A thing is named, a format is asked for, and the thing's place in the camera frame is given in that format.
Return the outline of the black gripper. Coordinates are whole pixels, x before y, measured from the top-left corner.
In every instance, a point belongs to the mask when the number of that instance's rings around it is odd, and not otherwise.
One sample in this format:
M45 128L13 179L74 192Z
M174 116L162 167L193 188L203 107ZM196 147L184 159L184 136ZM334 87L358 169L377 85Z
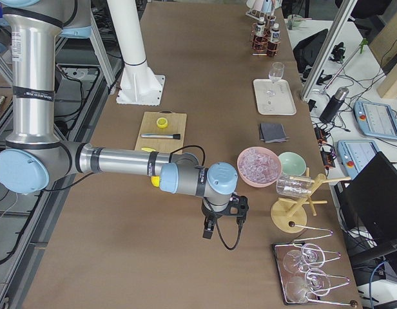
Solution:
M205 215L202 237L211 239L215 221L222 216L236 217L238 225L245 223L248 212L248 200L246 196L239 196L233 193L226 204L216 205L211 203L207 198L204 198L201 209L203 215Z

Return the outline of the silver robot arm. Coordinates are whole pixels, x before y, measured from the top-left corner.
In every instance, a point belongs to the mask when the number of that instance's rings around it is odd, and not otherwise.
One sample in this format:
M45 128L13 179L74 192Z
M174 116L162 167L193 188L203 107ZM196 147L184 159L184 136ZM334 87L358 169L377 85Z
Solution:
M161 190L202 198L203 236L233 216L243 226L247 200L235 192L236 169L199 164L192 154L107 149L62 141L54 133L55 41L92 34L89 1L3 1L12 31L13 131L0 153L0 183L30 194L78 173L126 173L159 178Z

